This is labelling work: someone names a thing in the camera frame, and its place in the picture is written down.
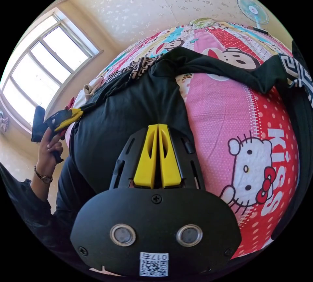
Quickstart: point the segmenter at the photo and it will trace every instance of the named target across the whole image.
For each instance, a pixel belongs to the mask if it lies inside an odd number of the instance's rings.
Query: window
[[[29,129],[35,107],[46,109],[69,76],[96,54],[68,24],[53,12],[32,29],[13,51],[0,82],[1,99]]]

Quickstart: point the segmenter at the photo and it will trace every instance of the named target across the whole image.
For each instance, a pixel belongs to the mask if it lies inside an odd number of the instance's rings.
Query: bedsheet
[[[291,51],[278,39],[241,24],[201,18],[134,43],[96,77],[107,81],[132,61],[183,46],[246,70]],[[236,215],[242,243],[235,257],[267,247],[298,182],[298,146],[275,88],[266,96],[214,74],[176,77],[206,190]],[[69,142],[72,127],[67,130]]]

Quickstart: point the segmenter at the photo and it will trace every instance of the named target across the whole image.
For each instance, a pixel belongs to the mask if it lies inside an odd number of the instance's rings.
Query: window pane
[[[47,51],[47,49],[40,42],[38,42],[31,49],[31,51],[37,60],[61,83],[63,83],[71,74]]]
[[[76,70],[88,56],[57,27],[43,39],[50,48],[73,70]]]
[[[46,109],[59,86],[25,55],[12,74],[18,86],[38,105]]]
[[[6,83],[6,87],[3,90],[3,95],[6,97],[11,106],[16,110],[16,112],[32,126],[35,114],[35,106],[33,106],[18,91],[10,79]]]
[[[37,37],[42,35],[46,30],[48,30],[50,27],[52,27],[54,24],[57,23],[57,20],[50,16],[49,18],[45,19],[43,22],[41,22],[38,26],[36,26],[32,31],[30,31],[23,39],[18,43],[15,50],[13,51],[12,55],[10,56],[7,65],[5,67],[4,73],[3,73],[3,79],[0,82],[0,89],[3,87],[4,81],[6,77],[9,75],[10,70],[14,66],[14,64],[17,62],[18,58],[23,54],[26,48],[36,40]]]

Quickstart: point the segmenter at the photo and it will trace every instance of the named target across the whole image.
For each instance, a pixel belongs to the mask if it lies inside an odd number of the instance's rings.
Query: white fabric
[[[103,76],[97,77],[90,81],[89,84],[86,84],[82,90],[79,91],[73,108],[82,107],[86,101],[95,93],[95,91],[101,86],[103,81]]]

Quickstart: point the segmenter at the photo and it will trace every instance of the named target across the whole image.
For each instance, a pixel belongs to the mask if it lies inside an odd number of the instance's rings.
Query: sleeve
[[[89,267],[74,250],[69,235],[66,235],[67,231],[63,232],[64,223],[62,223],[63,227],[60,226],[58,214],[51,214],[49,202],[41,201],[33,193],[30,187],[31,181],[16,180],[1,163],[0,175],[15,209],[41,243],[74,268],[84,272],[89,271]]]

